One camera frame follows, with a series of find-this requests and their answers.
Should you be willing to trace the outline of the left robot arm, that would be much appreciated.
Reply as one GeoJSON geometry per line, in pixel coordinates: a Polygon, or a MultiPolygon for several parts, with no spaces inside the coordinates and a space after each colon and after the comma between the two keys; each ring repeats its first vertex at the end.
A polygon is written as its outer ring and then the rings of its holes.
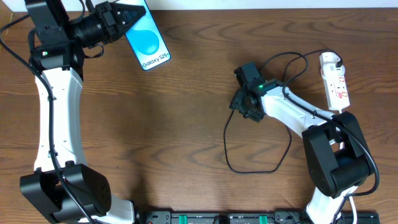
{"type": "Polygon", "coordinates": [[[20,179],[23,196],[50,223],[139,223],[129,200],[111,193],[107,178],[88,167],[80,132],[84,50],[119,40],[146,14],[143,6],[83,3],[70,19],[61,1],[28,0],[35,29],[29,67],[40,100],[40,140],[34,171],[20,179]]]}

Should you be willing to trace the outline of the blue Samsung Galaxy smartphone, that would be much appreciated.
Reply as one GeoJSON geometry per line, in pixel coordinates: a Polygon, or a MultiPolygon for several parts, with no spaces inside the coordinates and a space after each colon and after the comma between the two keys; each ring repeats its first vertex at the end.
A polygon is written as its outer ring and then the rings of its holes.
{"type": "Polygon", "coordinates": [[[148,71],[167,61],[172,56],[162,38],[145,0],[121,0],[121,4],[143,6],[146,13],[125,34],[139,65],[148,71]]]}

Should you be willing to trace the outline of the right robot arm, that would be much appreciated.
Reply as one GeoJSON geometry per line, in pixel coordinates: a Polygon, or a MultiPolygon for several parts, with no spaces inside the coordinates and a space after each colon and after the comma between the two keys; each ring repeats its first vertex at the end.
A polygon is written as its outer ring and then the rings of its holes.
{"type": "Polygon", "coordinates": [[[293,94],[286,83],[265,80],[254,63],[234,71],[240,85],[230,109],[260,122],[275,118],[303,141],[315,191],[305,213],[311,223],[336,223],[350,197],[370,176],[379,178],[358,120],[349,112],[320,110],[293,94]]]}

